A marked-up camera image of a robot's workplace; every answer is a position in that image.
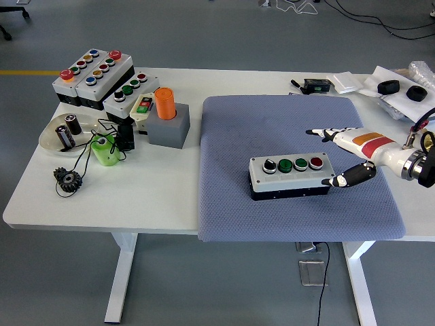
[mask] white table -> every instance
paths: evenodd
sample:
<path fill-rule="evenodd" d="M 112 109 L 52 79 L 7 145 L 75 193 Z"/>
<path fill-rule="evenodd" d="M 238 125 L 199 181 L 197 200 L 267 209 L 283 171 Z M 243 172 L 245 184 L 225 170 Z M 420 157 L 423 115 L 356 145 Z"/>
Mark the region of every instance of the white table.
<path fill-rule="evenodd" d="M 61 157 L 38 146 L 3 214 L 5 222 L 13 228 L 113 234 L 121 250 L 105 317 L 108 323 L 120 322 L 137 234 L 197 234 L 199 136 L 203 101 L 209 96 L 218 95 L 298 93 L 290 84 L 291 79 L 302 82 L 304 78 L 324 79 L 327 75 L 160 68 L 143 68 L 143 71 L 157 76 L 161 86 L 171 88 L 175 102 L 189 104 L 191 127 L 183 149 L 150 145 L 146 136 L 136 134 L 135 150 L 128 153 L 125 161 L 115 166 L 101 166 L 91 156 L 83 186 L 74 196 L 65 199 L 57 196 L 52 173 L 59 166 L 72 168 L 75 158 Z M 357 77 L 362 82 L 367 76 Z M 338 96 L 333 88 L 328 95 Z M 400 143 L 405 141 L 411 122 L 391 119 L 371 99 L 360 94 L 344 96 L 353 101 L 365 127 L 382 132 Z M 101 111 L 61 103 L 54 116 L 63 113 L 105 117 Z M 85 159 L 82 159 L 77 168 L 80 174 L 84 162 Z M 432 207 L 419 206 L 424 198 L 427 198 L 426 202 L 432 202 L 429 198 L 434 197 L 435 188 L 426 189 L 416 181 L 398 179 L 387 169 L 384 172 L 406 226 L 406 235 L 400 240 L 435 241 Z M 363 326 L 376 325 L 360 261 L 360 256 L 373 243 L 343 243 Z"/>

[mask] robotic hand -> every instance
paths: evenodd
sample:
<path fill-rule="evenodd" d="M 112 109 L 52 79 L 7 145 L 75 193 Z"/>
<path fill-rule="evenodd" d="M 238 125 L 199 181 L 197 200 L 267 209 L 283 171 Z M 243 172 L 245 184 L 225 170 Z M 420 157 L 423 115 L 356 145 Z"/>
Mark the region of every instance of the robotic hand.
<path fill-rule="evenodd" d="M 393 173 L 405 180 L 417 179 L 424 187 L 435 183 L 435 146 L 423 150 L 415 149 L 413 141 L 418 127 L 411 128 L 405 145 L 365 128 L 312 129 L 307 134 L 323 137 L 323 142 L 332 141 L 340 148 L 366 160 L 346 170 L 332 179 L 324 179 L 322 184 L 333 187 L 351 187 L 367 181 L 376 175 L 376 166 L 388 166 Z M 432 142 L 434 134 L 427 132 L 421 143 L 429 136 Z"/>

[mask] blue cushion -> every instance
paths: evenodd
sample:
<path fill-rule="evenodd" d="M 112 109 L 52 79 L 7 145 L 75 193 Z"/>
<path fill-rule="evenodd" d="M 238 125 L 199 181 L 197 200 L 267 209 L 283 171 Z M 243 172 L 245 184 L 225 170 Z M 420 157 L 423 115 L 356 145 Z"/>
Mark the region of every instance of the blue cushion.
<path fill-rule="evenodd" d="M 201 126 L 198 238 L 303 242 L 403 237 L 404 224 L 380 168 L 374 179 L 348 189 L 331 188 L 327 195 L 251 199 L 250 158 L 324 151 L 339 174 L 363 160 L 305 130 L 361 126 L 348 98 L 207 98 Z"/>

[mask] gear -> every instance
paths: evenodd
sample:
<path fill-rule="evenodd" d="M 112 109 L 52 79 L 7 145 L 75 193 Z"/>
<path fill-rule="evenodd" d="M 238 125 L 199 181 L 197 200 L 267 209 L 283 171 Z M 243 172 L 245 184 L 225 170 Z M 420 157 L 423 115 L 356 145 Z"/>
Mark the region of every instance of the gear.
<path fill-rule="evenodd" d="M 56 178 L 57 181 L 60 181 L 64 175 L 68 173 L 66 168 L 57 168 L 53 171 L 53 175 Z"/>
<path fill-rule="evenodd" d="M 70 171 L 58 180 L 58 184 L 64 192 L 76 192 L 82 185 L 82 177 L 77 172 Z"/>

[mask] orange cylinder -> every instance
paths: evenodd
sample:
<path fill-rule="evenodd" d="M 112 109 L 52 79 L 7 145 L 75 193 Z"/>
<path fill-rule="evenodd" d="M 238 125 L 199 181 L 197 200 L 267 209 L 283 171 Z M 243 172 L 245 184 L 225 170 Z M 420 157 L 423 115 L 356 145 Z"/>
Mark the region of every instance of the orange cylinder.
<path fill-rule="evenodd" d="M 175 117 L 174 92 L 170 88 L 159 88 L 154 92 L 156 99 L 157 115 L 160 119 L 170 120 Z"/>

